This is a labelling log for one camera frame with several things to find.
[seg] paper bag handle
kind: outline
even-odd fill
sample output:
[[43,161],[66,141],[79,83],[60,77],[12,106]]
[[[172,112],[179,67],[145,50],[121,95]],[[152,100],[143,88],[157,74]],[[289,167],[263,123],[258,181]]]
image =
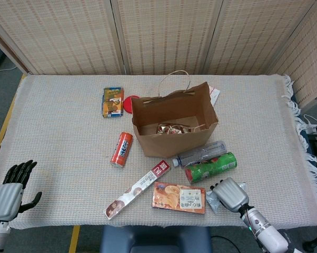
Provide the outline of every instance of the paper bag handle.
[[184,73],[189,77],[189,83],[188,83],[188,86],[186,87],[185,90],[189,89],[189,86],[190,86],[190,83],[191,83],[191,77],[189,76],[188,72],[185,71],[185,70],[176,70],[176,71],[171,72],[171,73],[168,74],[167,76],[165,76],[165,78],[162,79],[162,81],[158,84],[158,88],[157,88],[157,89],[158,89],[158,96],[159,96],[159,97],[160,97],[160,86],[161,86],[161,83],[162,83],[168,76],[170,76],[170,75],[172,75],[172,74],[174,74],[174,73],[176,73],[176,72],[184,72]]

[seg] brown paper bag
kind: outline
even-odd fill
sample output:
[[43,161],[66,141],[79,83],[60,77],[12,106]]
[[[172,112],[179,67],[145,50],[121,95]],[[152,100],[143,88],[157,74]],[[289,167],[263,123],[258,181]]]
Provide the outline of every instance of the brown paper bag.
[[[204,145],[218,124],[207,82],[165,97],[132,98],[132,109],[134,132],[147,157],[171,157]],[[190,133],[156,134],[163,122],[198,128]]]

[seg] red can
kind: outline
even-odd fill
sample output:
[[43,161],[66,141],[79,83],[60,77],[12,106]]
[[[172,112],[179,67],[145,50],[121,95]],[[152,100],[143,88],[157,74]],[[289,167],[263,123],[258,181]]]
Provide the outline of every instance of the red can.
[[133,142],[133,136],[130,133],[122,132],[116,145],[111,164],[118,168],[124,167],[126,159]]

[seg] robot finger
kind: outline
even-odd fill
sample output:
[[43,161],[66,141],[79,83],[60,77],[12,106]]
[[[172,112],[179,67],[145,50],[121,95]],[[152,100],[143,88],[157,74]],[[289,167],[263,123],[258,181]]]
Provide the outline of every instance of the robot finger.
[[32,169],[37,165],[37,162],[33,162],[28,168],[27,170],[24,172],[22,179],[21,179],[21,183],[23,184],[23,189],[25,189],[26,184],[28,182],[28,179],[30,178],[30,173],[32,171]]
[[15,183],[22,182],[22,176],[24,175],[25,171],[28,170],[28,167],[31,165],[32,162],[33,162],[33,160],[29,160],[29,161],[24,163],[23,167],[21,168],[21,170],[18,172],[16,178],[14,179]]
[[8,182],[8,179],[11,177],[14,169],[17,167],[17,165],[13,165],[6,173],[6,176],[4,178],[3,184],[6,184]]
[[21,168],[23,167],[24,163],[21,163],[20,165],[18,165],[12,172],[12,174],[10,175],[10,177],[7,179],[7,183],[14,183],[17,174],[20,172]]

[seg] robotic arm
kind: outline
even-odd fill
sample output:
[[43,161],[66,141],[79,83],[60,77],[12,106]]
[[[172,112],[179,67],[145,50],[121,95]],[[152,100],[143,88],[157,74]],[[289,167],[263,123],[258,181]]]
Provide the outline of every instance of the robotic arm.
[[211,186],[210,189],[229,211],[239,212],[241,214],[241,219],[252,231],[254,238],[263,252],[300,252],[292,248],[286,234],[284,234],[284,236],[287,239],[285,239],[255,207],[249,206],[249,196],[232,178],[221,180],[220,183]]
[[31,203],[22,205],[24,189],[32,169],[37,162],[30,160],[11,167],[0,185],[0,252],[4,250],[6,239],[10,234],[9,222],[15,219],[18,213],[35,207],[41,199],[42,192],[38,192]]

